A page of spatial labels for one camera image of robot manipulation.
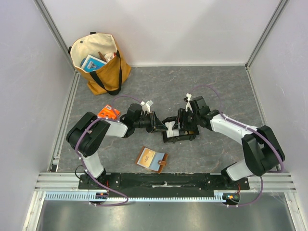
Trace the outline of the black card box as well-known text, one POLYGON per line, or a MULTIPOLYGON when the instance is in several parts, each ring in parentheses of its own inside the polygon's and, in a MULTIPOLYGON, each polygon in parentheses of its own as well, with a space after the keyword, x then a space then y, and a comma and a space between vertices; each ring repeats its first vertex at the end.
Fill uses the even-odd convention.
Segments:
MULTIPOLYGON (((175 116, 171 116, 171 117, 167 117, 166 119, 164 119, 162 121, 162 123, 165 125, 166 122, 171 122, 171 121, 175 121, 176 122, 176 117, 175 116)), ((194 140, 198 135, 199 135, 199 129, 197 126, 195 126, 192 129, 189 130, 183 130, 183 129, 179 129, 180 135, 177 137, 171 137, 171 138, 167 138, 167 134, 166 131, 162 132, 162 136, 163 136, 163 143, 176 143, 178 141, 185 141, 185 140, 189 140, 192 141, 194 140), (188 134, 187 131, 194 131, 194 134, 188 134)))

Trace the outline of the tan leather card holder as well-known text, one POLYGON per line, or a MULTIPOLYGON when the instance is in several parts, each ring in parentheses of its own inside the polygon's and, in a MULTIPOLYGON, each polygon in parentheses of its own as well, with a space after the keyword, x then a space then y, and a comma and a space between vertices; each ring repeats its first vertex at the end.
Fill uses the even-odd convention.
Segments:
MULTIPOLYGON (((139 152, 136 160, 135 160, 135 164, 137 164, 137 161, 140 157, 140 154, 141 154, 141 151, 139 152)), ((142 167, 144 169, 147 169, 151 172, 154 172, 154 173, 157 173, 157 174, 160 174, 163 170, 163 168, 167 165, 167 158, 168 158, 168 154, 167 153, 160 153, 160 152, 156 152, 156 156, 154 157, 151 165, 149 168, 146 168, 146 167, 142 167)))

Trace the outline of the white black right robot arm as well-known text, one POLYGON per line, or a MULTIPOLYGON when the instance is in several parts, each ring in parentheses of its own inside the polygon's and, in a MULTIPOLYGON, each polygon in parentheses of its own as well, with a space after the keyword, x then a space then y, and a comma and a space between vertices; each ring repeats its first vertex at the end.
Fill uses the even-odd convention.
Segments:
POLYGON ((173 130, 193 130, 197 126, 223 134, 242 146, 244 158, 222 170, 221 186, 232 189, 238 180, 251 175, 261 177, 282 166, 285 155, 273 132, 264 125, 255 127, 236 121, 219 110, 210 110, 202 96, 185 97, 186 106, 178 111, 173 130))

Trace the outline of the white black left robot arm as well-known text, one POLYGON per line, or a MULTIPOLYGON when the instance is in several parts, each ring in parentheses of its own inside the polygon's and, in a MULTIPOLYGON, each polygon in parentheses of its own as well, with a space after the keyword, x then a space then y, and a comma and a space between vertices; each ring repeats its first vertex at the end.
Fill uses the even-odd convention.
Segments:
POLYGON ((150 110, 151 104, 152 101, 133 103, 119 120, 99 118, 87 112, 69 131, 66 140, 84 164, 85 172, 90 176, 89 183, 95 189, 101 189, 106 183, 105 168, 98 156, 104 137, 127 138, 137 128, 144 128, 149 133, 168 130, 150 110))

